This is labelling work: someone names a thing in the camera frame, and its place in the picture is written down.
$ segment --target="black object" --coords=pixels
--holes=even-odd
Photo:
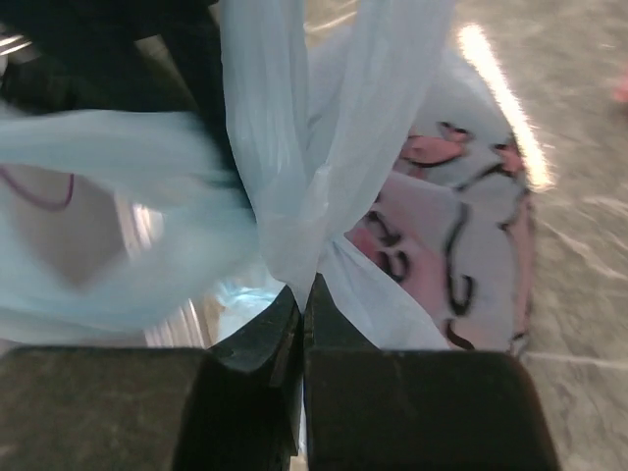
[[[70,74],[106,93],[121,110],[167,111],[134,38],[106,0],[3,0],[0,19],[25,34]]]
[[[132,0],[124,5],[136,36],[154,35],[155,31],[160,34],[203,122],[219,147],[230,153],[225,127],[220,30],[207,3],[203,0]]]
[[[380,351],[319,276],[305,314],[310,471],[556,471],[536,389],[505,353]]]
[[[198,349],[18,349],[0,362],[0,469],[288,471],[302,320],[284,290]]]
[[[154,58],[144,58],[160,87],[168,90],[172,111],[193,109],[187,94],[166,68]],[[73,76],[50,56],[37,55],[26,62],[9,61],[2,75],[0,98],[30,114],[73,110],[120,110],[119,104],[89,80]]]

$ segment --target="marble floor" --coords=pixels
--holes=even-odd
[[[313,42],[356,1],[310,2]],[[625,0],[459,0],[452,40],[489,82],[537,190],[525,355],[565,471],[628,469]],[[293,469],[305,469],[295,461]]]

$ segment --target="plastic bag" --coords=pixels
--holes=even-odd
[[[301,308],[322,273],[340,311],[379,347],[446,348],[423,308],[343,234],[393,166],[438,67],[452,7],[360,2],[341,86],[308,113],[302,2],[221,4],[228,131],[264,260]]]
[[[340,86],[349,37],[342,27],[313,51],[324,103]],[[518,354],[531,305],[530,213],[508,122],[477,72],[446,51],[391,174],[347,237],[452,347]]]
[[[5,168],[26,164],[83,175],[164,212],[163,232],[149,250],[113,264],[78,290],[23,243],[15,218],[24,202],[0,185],[4,339],[66,342],[140,331],[256,253],[250,208],[191,115],[76,112],[21,118],[3,112]]]

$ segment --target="pink patterned cloth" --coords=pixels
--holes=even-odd
[[[483,143],[451,123],[437,129],[440,136],[410,133],[377,200],[347,237],[417,300],[450,346],[518,354],[527,340],[534,256],[523,158],[512,135]],[[465,167],[467,159],[475,165]],[[450,173],[459,174],[460,183],[437,186],[436,169],[455,169]],[[491,210],[495,198],[503,204]],[[447,201],[461,208],[453,222],[443,217]],[[495,241],[488,249],[486,239]],[[466,275],[469,254],[479,260],[472,264],[482,261],[469,250],[486,251],[497,269]],[[507,274],[507,267],[516,273]],[[508,280],[511,295],[500,292]],[[483,306],[498,297],[509,307],[497,311],[499,318],[487,317]]]

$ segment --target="patterned fabric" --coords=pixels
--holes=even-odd
[[[377,200],[346,236],[417,300],[452,348],[518,355],[534,261],[524,159],[475,71],[450,54],[440,75],[455,92],[435,89]],[[426,115],[450,121],[427,123]]]

